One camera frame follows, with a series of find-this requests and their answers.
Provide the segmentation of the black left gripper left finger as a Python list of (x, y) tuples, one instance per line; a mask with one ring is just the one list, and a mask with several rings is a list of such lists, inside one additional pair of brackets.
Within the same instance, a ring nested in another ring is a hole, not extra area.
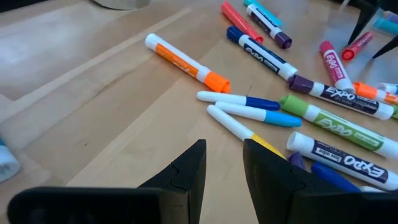
[(146, 212), (145, 223), (199, 223), (205, 180), (206, 141), (199, 139), (140, 185), (154, 190), (158, 202)]

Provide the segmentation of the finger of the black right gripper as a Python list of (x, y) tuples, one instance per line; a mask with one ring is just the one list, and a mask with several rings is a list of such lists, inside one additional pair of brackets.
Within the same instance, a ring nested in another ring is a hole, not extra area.
[(388, 51), (396, 48), (398, 46), (398, 35), (396, 35), (391, 41), (389, 41), (384, 47), (382, 47), (378, 52), (373, 55), (373, 58), (377, 58)]
[(381, 0), (352, 0), (349, 4), (359, 9), (359, 17), (354, 30), (349, 38), (348, 45), (352, 44), (358, 35), (363, 31), (368, 22), (380, 8)]

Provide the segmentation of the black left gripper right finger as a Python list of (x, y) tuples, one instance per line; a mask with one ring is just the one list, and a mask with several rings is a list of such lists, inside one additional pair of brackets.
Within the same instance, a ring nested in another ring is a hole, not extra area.
[(259, 223), (361, 223), (353, 196), (292, 165), (252, 139), (243, 146), (244, 170)]

